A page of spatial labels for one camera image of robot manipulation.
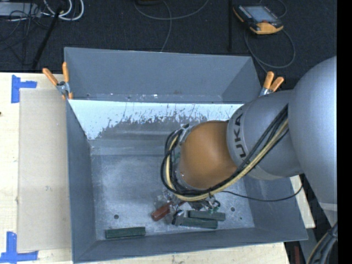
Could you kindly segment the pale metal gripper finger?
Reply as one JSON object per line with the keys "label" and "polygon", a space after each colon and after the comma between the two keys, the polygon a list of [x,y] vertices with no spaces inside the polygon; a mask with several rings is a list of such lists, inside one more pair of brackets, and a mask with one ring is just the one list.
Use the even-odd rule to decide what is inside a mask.
{"label": "pale metal gripper finger", "polygon": [[163,190],[158,192],[157,196],[155,197],[155,208],[160,208],[163,205],[171,202],[173,200],[173,193],[169,190]]}
{"label": "pale metal gripper finger", "polygon": [[184,218],[185,218],[185,211],[177,210],[172,217],[172,225],[181,226],[184,222]]}

